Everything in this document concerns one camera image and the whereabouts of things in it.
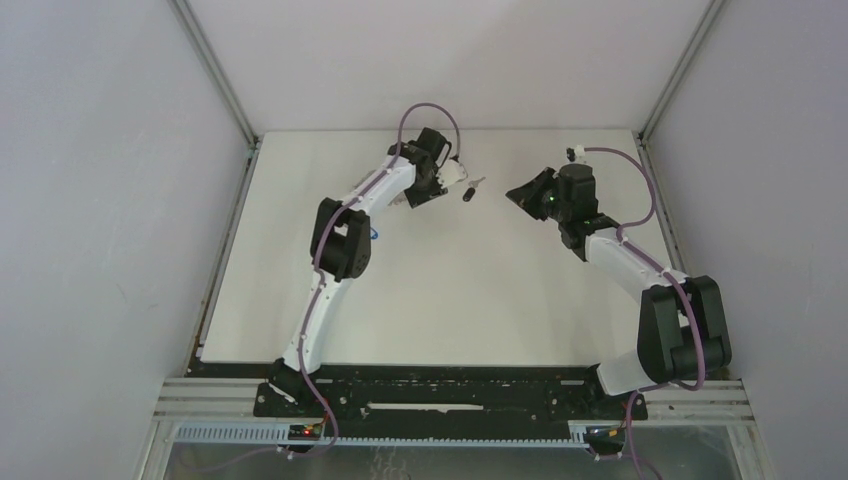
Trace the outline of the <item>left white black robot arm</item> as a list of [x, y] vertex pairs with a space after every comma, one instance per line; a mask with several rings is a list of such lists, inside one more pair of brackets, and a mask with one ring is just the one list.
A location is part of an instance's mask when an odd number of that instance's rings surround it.
[[331, 413], [312, 376], [324, 360], [325, 337], [353, 282], [369, 266], [372, 219], [399, 197], [415, 208], [447, 194], [463, 180], [455, 143], [432, 128], [397, 140], [385, 159], [350, 193], [327, 197], [317, 209], [310, 242], [312, 282], [303, 318], [283, 355], [259, 385], [254, 416], [304, 416], [315, 407]]

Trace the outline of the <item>key with black fob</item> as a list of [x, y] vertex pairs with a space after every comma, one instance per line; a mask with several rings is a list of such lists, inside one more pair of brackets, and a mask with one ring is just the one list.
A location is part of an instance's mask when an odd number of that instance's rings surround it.
[[476, 195], [477, 189], [479, 185], [486, 179], [485, 176], [480, 177], [478, 179], [473, 179], [468, 182], [467, 189], [463, 193], [462, 200], [464, 202], [470, 202], [474, 196]]

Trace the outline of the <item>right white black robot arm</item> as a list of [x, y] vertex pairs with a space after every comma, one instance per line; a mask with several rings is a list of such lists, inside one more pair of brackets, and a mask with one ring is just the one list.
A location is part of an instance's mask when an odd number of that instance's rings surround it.
[[531, 218], [556, 222], [563, 245], [639, 306], [634, 349], [590, 370], [592, 383], [581, 392], [588, 414], [606, 418], [620, 407], [621, 394], [667, 383], [695, 387], [729, 365], [732, 346], [717, 282], [663, 267], [626, 238], [600, 211], [590, 166], [546, 168], [506, 196]]

